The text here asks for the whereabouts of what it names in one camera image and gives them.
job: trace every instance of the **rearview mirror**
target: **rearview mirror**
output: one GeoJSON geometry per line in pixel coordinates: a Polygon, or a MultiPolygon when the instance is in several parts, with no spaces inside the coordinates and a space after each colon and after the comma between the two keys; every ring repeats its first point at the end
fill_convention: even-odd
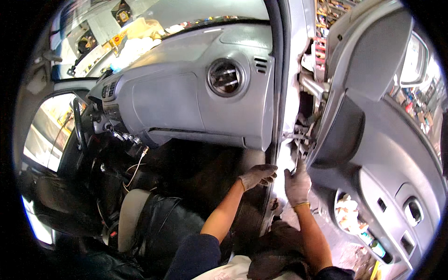
{"type": "Polygon", "coordinates": [[[400,86],[416,87],[421,85],[425,80],[428,61],[429,51],[425,42],[417,33],[412,32],[401,72],[400,86]]]}

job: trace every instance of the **black shirt sleeve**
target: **black shirt sleeve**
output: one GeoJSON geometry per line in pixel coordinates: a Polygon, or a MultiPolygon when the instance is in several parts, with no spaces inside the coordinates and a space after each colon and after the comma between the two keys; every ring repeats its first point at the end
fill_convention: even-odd
{"type": "Polygon", "coordinates": [[[218,267],[221,259],[220,243],[209,234],[193,234],[186,237],[171,262],[165,280],[191,280],[218,267]]]}
{"type": "Polygon", "coordinates": [[[339,267],[326,267],[319,271],[315,280],[353,280],[355,272],[351,269],[342,269],[339,267]]]}

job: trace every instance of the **round air vent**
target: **round air vent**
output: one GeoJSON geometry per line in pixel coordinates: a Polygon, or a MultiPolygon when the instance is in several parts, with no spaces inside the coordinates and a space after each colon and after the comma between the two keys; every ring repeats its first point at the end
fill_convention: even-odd
{"type": "Polygon", "coordinates": [[[207,75],[210,89],[222,97],[232,97],[240,92],[243,83],[243,72],[237,63],[230,59],[215,60],[207,75]]]}

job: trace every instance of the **forearm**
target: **forearm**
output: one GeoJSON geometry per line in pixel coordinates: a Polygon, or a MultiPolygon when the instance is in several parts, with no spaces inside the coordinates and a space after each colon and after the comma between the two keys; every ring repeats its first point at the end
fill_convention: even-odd
{"type": "Polygon", "coordinates": [[[205,221],[201,229],[201,234],[210,234],[216,237],[221,244],[235,219],[235,214],[243,193],[244,187],[241,180],[238,179],[230,188],[223,201],[221,201],[205,221]]]}
{"type": "Polygon", "coordinates": [[[311,214],[309,204],[294,207],[303,237],[306,259],[314,273],[332,266],[332,253],[325,236],[311,214]]]}

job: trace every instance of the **glove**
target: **glove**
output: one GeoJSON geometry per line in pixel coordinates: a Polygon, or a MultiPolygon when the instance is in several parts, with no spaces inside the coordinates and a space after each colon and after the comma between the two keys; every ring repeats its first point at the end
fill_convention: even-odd
{"type": "Polygon", "coordinates": [[[297,170],[294,175],[291,175],[289,170],[284,170],[284,191],[292,207],[308,202],[310,188],[311,179],[306,172],[303,160],[298,161],[297,170]]]}
{"type": "Polygon", "coordinates": [[[267,186],[272,183],[274,178],[277,177],[276,170],[277,167],[273,164],[255,165],[248,172],[239,176],[244,191],[248,191],[258,184],[267,186]]]}

